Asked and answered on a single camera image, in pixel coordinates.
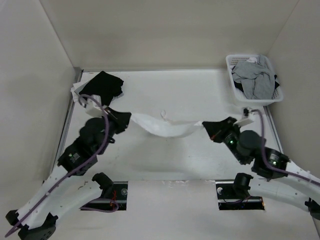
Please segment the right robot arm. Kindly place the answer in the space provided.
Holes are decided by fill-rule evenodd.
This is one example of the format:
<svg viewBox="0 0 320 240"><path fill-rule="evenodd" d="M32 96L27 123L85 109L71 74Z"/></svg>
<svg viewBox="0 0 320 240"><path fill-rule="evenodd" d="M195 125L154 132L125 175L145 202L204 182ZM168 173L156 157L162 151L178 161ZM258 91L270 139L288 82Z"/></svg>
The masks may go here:
<svg viewBox="0 0 320 240"><path fill-rule="evenodd" d="M241 130L233 117L202 122L210 140L225 144L241 165L252 165L249 173L238 173L232 192L238 198L271 198L320 218L320 180L296 165L287 155L266 146L263 134Z"/></svg>

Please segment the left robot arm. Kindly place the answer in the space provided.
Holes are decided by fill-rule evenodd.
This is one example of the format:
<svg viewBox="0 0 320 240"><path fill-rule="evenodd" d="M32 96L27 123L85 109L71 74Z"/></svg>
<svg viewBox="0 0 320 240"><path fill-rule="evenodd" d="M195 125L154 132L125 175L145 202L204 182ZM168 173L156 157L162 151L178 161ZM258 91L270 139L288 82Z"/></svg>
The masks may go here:
<svg viewBox="0 0 320 240"><path fill-rule="evenodd" d="M18 231L22 240L47 240L63 218L70 213L89 211L91 201L104 200L105 213L119 209L113 181L103 172L96 173L78 190L68 196L64 193L98 161L114 135L126 130L130 112L117 112L107 108L101 117L89 119L79 130L79 136L59 157L49 177L38 192L20 209L10 210L5 218L12 228L6 236Z"/></svg>

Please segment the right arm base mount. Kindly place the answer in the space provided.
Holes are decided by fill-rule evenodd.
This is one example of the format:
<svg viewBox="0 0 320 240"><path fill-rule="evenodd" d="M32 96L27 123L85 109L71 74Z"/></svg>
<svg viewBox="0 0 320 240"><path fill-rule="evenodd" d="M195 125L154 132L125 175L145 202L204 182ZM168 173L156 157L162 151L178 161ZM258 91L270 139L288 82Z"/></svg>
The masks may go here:
<svg viewBox="0 0 320 240"><path fill-rule="evenodd" d="M215 187L220 211L265 210L262 197L234 190L231 181L217 182Z"/></svg>

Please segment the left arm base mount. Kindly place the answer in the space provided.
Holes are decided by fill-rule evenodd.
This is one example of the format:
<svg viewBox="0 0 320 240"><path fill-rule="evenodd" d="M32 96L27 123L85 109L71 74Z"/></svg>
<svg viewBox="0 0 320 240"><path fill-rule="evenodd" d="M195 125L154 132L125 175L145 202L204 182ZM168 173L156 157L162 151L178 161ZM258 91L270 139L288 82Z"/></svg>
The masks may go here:
<svg viewBox="0 0 320 240"><path fill-rule="evenodd" d="M87 203L80 209L83 211L99 211L99 212L115 212L127 210L127 198L128 198L128 186L127 181L116 181L113 184L112 189L91 202Z"/></svg>

